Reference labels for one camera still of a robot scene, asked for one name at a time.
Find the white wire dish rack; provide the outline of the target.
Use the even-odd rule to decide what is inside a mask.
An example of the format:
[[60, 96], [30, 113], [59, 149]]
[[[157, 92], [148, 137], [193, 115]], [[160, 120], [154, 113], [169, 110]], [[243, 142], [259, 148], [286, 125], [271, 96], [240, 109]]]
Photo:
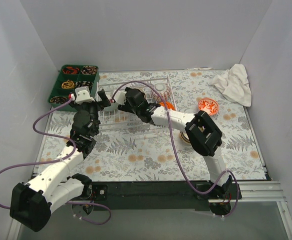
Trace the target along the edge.
[[[153, 88], [153, 86], [158, 83], [164, 83], [168, 85], [171, 92], [170, 99], [168, 100], [168, 102], [172, 103], [175, 109], [177, 109], [169, 76], [166, 76], [163, 78], [137, 80], [136, 82], [126, 81], [126, 82], [103, 83], [103, 84], [97, 83], [97, 91], [104, 90], [105, 93], [112, 94], [113, 91], [120, 88], [120, 85], [124, 84], [124, 86], [121, 87], [120, 90], [123, 91], [126, 87], [142, 88], [147, 93], [147, 96], [145, 96], [147, 101], [150, 103], [156, 103], [156, 101], [153, 100], [151, 97], [151, 89], [145, 86], [145, 84], [148, 84]], [[98, 112], [98, 115], [99, 115], [99, 120], [101, 122], [99, 125], [101, 131], [114, 131], [114, 130], [139, 127], [139, 126], [142, 126], [142, 127], [147, 126], [147, 124], [142, 122], [136, 115], [128, 113], [128, 112], [123, 112], [119, 110], [106, 112], [106, 111], [101, 110]]]

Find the cream bird pattern bowl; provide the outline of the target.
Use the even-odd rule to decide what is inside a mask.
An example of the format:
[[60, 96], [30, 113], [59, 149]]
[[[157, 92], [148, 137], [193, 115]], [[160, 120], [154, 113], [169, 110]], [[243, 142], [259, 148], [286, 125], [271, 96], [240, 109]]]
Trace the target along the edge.
[[181, 136], [181, 139], [182, 139], [185, 143], [187, 143], [187, 144], [189, 144], [189, 145], [191, 144], [189, 139], [184, 138], [183, 136]]

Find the white bowl red wreath pattern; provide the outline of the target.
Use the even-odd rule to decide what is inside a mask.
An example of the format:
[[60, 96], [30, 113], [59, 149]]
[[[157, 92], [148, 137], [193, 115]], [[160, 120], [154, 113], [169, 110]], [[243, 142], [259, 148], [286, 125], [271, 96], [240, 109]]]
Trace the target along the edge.
[[216, 100], [205, 97], [198, 102], [198, 109], [206, 112], [210, 116], [213, 116], [218, 114], [219, 104]]

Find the olive tan bowl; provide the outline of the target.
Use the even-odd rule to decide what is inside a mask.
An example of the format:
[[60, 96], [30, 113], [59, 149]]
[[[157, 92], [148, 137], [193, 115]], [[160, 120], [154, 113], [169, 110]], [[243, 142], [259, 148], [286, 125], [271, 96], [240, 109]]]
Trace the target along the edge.
[[147, 93], [142, 89], [142, 88], [136, 88], [138, 89], [140, 92], [142, 92], [145, 96], [147, 96]]

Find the black gold pattern bowl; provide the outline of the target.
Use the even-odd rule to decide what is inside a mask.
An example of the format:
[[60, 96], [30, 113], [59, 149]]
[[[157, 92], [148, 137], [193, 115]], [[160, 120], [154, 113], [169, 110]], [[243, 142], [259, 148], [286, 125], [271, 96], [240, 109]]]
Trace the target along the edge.
[[185, 142], [190, 143], [190, 140], [188, 139], [188, 137], [187, 137], [183, 132], [180, 133], [180, 136], [181, 136], [181, 138], [182, 138]]

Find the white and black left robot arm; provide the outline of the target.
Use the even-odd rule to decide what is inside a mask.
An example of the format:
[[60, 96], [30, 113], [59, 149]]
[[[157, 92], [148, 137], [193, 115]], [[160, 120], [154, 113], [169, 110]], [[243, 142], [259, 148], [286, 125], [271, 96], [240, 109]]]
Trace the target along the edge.
[[40, 231], [51, 214], [72, 199], [93, 200], [92, 180], [83, 175], [70, 176], [71, 170], [91, 153], [99, 133], [98, 112], [110, 106], [104, 90], [95, 101], [89, 92], [80, 87], [70, 96], [71, 107], [76, 109], [70, 139], [53, 163], [27, 183], [18, 183], [12, 191], [10, 217], [31, 230]]

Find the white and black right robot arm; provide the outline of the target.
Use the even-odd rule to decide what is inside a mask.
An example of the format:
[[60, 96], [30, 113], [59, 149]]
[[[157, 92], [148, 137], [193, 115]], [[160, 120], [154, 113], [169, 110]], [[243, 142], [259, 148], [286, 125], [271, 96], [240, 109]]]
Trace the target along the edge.
[[144, 123], [185, 133], [193, 150], [203, 156], [210, 176], [210, 187], [205, 191], [189, 186], [199, 195], [213, 192], [218, 199], [229, 195], [235, 177], [227, 170], [221, 154], [222, 132], [206, 112], [183, 113], [168, 109], [166, 104], [149, 103], [143, 92], [129, 87], [114, 91], [112, 101], [118, 103], [119, 110], [135, 114]]

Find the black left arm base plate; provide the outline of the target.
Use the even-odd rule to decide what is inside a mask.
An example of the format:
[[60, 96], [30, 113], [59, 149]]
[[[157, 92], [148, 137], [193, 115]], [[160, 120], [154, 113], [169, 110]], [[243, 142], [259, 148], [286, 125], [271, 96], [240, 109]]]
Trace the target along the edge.
[[70, 201], [104, 201], [107, 199], [108, 186], [106, 184], [85, 185], [80, 195], [70, 198]]

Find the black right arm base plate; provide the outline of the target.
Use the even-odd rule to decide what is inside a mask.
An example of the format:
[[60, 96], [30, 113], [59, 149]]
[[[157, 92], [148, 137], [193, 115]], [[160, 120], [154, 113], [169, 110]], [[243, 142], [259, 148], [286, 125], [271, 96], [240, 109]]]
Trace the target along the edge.
[[[212, 187], [212, 184], [209, 182], [198, 183], [195, 187], [199, 192], [206, 192]], [[200, 194], [199, 196], [201, 200], [235, 200], [237, 198], [237, 185], [231, 183], [224, 188], [216, 185], [209, 193]]]

